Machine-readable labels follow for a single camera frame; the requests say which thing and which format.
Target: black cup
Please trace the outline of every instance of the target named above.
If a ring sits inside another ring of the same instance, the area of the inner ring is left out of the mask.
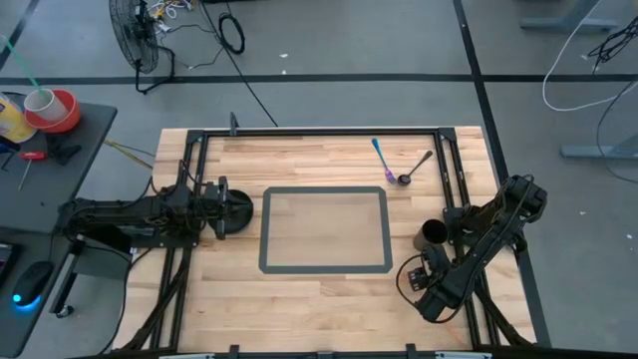
[[[428,219],[415,236],[413,245],[416,250],[423,251],[429,244],[442,244],[448,240],[448,227],[438,219]]]

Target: electric fan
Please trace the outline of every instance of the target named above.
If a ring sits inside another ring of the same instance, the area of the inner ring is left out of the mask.
[[[136,69],[136,90],[146,94],[155,87],[172,80],[175,70],[175,53],[158,45],[155,20],[147,11],[144,0],[109,0],[111,23],[116,39],[129,64]],[[158,66],[158,50],[170,54],[170,75],[146,89],[140,89],[140,73],[148,74]]]

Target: metal spoon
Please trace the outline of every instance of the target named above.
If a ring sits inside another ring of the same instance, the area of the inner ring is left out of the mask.
[[[400,175],[399,176],[399,180],[397,181],[398,184],[400,185],[408,185],[410,184],[410,182],[412,181],[412,179],[410,178],[410,176],[419,168],[420,165],[422,165],[427,159],[429,159],[432,156],[432,151],[427,151],[425,155],[423,155],[423,158],[419,161],[419,163],[410,171],[409,174],[407,175]]]

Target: purple spoon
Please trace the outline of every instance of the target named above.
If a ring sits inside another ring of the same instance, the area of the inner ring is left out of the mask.
[[[396,183],[397,179],[395,179],[395,176],[392,175],[392,171],[388,169],[388,165],[386,165],[386,160],[383,159],[383,154],[381,153],[381,148],[379,147],[379,141],[377,141],[377,139],[372,139],[372,145],[377,150],[377,154],[379,154],[381,163],[383,164],[383,167],[386,169],[386,180],[388,180],[388,182],[390,183]]]

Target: chair wheel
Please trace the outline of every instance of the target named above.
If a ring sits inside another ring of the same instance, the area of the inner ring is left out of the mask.
[[[56,313],[56,318],[62,319],[73,314],[75,308],[72,305],[65,305],[59,313]]]

